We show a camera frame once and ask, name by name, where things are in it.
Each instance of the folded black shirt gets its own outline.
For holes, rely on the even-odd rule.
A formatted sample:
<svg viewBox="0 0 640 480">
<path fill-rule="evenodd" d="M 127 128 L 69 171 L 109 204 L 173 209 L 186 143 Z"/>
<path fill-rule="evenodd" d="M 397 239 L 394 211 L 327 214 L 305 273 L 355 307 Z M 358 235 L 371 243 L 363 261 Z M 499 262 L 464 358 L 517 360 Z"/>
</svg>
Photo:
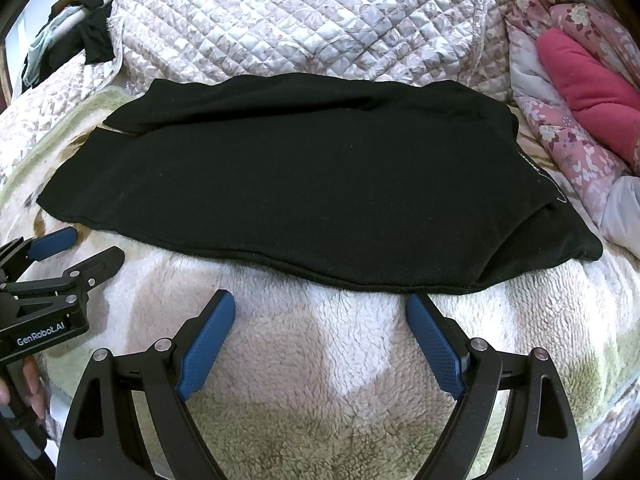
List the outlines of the folded black shirt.
<svg viewBox="0 0 640 480">
<path fill-rule="evenodd" d="M 602 245 L 504 104 L 308 74 L 156 80 L 38 199 L 149 244 L 353 290 L 465 294 Z"/>
</svg>

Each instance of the metal screw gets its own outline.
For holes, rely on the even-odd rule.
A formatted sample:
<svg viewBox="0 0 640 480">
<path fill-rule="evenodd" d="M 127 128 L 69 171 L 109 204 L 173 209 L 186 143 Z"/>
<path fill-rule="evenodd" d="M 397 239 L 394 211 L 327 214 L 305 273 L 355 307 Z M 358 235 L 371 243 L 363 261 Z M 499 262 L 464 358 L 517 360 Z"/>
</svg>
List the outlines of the metal screw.
<svg viewBox="0 0 640 480">
<path fill-rule="evenodd" d="M 166 352 L 169 348 L 171 348 L 171 345 L 172 341 L 170 339 L 158 339 L 158 341 L 156 341 L 156 344 L 154 345 L 154 348 L 159 352 Z"/>
<path fill-rule="evenodd" d="M 549 359 L 549 352 L 547 352 L 544 348 L 536 348 L 533 351 L 533 355 L 536 356 L 536 359 L 540 359 L 541 361 L 546 361 Z"/>
<path fill-rule="evenodd" d="M 94 352 L 94 360 L 95 361 L 104 361 L 107 358 L 109 353 L 105 348 L 100 348 Z"/>
<path fill-rule="evenodd" d="M 481 337 L 475 337 L 471 340 L 471 346 L 479 352 L 484 352 L 488 348 L 487 342 Z"/>
</svg>

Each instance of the blue textured pad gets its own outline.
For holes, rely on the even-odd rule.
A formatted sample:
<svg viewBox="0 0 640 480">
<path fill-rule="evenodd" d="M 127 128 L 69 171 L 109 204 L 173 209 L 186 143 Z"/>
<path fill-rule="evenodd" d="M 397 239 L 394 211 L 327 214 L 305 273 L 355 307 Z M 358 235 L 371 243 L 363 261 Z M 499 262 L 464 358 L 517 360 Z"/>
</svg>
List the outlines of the blue textured pad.
<svg viewBox="0 0 640 480">
<path fill-rule="evenodd" d="M 65 227 L 50 235 L 36 238 L 31 242 L 27 256 L 31 260 L 41 262 L 54 254 L 61 253 L 73 247 L 76 244 L 76 240 L 78 240 L 78 231 L 73 227 Z"/>
<path fill-rule="evenodd" d="M 406 302 L 406 320 L 440 389 L 449 392 L 456 400 L 462 398 L 466 388 L 462 382 L 460 359 L 415 294 Z"/>
<path fill-rule="evenodd" d="M 204 386 L 235 318 L 236 302 L 228 292 L 218 302 L 182 361 L 182 379 L 177 387 L 182 400 L 188 400 Z"/>
</svg>

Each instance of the pink floral comforter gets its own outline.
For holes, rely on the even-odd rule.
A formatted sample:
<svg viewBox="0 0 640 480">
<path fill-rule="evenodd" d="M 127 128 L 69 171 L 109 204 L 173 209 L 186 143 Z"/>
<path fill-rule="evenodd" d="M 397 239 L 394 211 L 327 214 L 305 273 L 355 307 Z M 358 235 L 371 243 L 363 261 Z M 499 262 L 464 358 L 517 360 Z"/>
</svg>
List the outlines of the pink floral comforter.
<svg viewBox="0 0 640 480">
<path fill-rule="evenodd" d="M 629 168 L 574 119 L 540 64 L 535 41 L 557 27 L 636 89 L 640 87 L 640 51 L 626 29 L 594 2 L 516 0 L 506 19 L 514 99 L 600 226 L 609 193 Z M 640 174 L 640 142 L 631 169 Z"/>
</svg>

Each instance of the human hand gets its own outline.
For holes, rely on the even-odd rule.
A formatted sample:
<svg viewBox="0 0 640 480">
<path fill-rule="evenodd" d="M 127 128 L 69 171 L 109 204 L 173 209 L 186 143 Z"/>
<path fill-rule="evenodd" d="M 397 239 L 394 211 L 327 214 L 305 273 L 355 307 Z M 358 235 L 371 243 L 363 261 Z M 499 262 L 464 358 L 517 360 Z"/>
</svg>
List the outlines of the human hand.
<svg viewBox="0 0 640 480">
<path fill-rule="evenodd" d="M 47 399 L 44 386 L 40 382 L 40 369 L 33 357 L 27 357 L 22 365 L 22 374 L 30 397 L 28 402 L 38 418 L 45 418 L 47 415 Z M 9 404 L 10 394 L 6 383 L 0 378 L 0 406 Z"/>
</svg>

